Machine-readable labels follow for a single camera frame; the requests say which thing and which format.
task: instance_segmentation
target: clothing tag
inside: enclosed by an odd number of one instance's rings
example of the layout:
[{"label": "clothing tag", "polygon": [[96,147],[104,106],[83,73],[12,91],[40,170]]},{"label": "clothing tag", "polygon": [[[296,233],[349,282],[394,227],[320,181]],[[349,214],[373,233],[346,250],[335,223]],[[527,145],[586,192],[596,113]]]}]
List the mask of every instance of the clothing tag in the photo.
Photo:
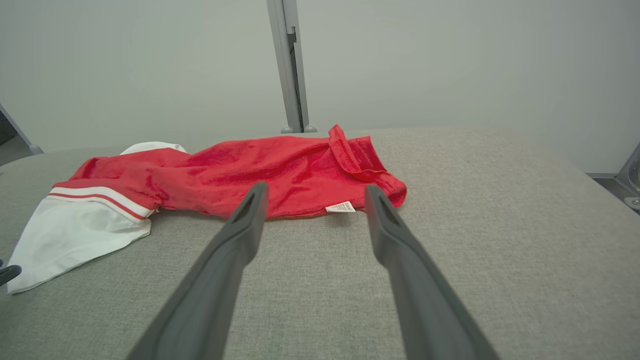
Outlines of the clothing tag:
[{"label": "clothing tag", "polygon": [[351,201],[341,202],[340,204],[327,206],[325,208],[330,213],[354,213],[356,209],[351,205]]}]

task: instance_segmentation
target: red and white stripe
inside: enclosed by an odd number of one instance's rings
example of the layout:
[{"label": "red and white stripe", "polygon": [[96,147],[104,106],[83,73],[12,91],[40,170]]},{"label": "red and white stripe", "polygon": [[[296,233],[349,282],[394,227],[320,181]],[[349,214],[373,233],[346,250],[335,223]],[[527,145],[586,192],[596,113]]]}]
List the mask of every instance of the red and white stripe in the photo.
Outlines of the red and white stripe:
[{"label": "red and white stripe", "polygon": [[49,192],[47,198],[72,202],[101,202],[133,222],[142,222],[156,211],[156,209],[145,208],[114,189],[106,188],[104,186],[93,186],[90,188],[78,189],[53,188],[51,192]]}]

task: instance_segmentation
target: white wall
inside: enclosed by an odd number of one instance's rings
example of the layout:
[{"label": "white wall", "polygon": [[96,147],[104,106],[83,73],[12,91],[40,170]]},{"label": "white wall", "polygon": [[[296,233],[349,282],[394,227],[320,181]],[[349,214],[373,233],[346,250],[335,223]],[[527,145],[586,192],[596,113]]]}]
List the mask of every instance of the white wall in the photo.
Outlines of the white wall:
[{"label": "white wall", "polygon": [[45,152],[286,126],[258,0],[2,0],[0,104]]},{"label": "white wall", "polygon": [[310,123],[508,126],[617,173],[640,142],[639,3],[298,0]]}]

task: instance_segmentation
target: red fabric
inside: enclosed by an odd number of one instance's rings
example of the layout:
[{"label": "red fabric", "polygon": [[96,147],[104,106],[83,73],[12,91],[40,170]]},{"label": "red fabric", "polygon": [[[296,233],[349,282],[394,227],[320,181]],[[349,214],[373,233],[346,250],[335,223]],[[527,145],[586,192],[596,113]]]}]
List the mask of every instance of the red fabric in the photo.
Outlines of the red fabric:
[{"label": "red fabric", "polygon": [[364,208],[376,184],[395,207],[406,185],[389,174],[371,138],[347,140],[336,125],[329,138],[278,136],[223,142],[190,155],[157,149],[92,158],[62,188],[105,186],[148,209],[190,209],[229,217],[252,185],[269,185],[268,218],[312,217],[344,201]]}]

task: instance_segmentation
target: gray tabletop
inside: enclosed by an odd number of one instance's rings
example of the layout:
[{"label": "gray tabletop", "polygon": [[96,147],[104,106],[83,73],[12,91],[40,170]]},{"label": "gray tabletop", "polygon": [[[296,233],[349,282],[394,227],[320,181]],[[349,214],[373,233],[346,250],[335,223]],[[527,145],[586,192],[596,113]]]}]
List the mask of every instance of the gray tabletop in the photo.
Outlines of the gray tabletop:
[{"label": "gray tabletop", "polygon": [[[408,186],[399,214],[503,359],[637,359],[640,218],[543,147],[503,130],[372,135]],[[211,144],[183,144],[191,152]],[[8,259],[51,185],[83,149],[0,167]],[[0,293],[4,359],[124,359],[222,219],[152,216],[151,235],[33,290]],[[245,269],[227,359],[403,359],[387,273],[365,214],[275,220]]]}]

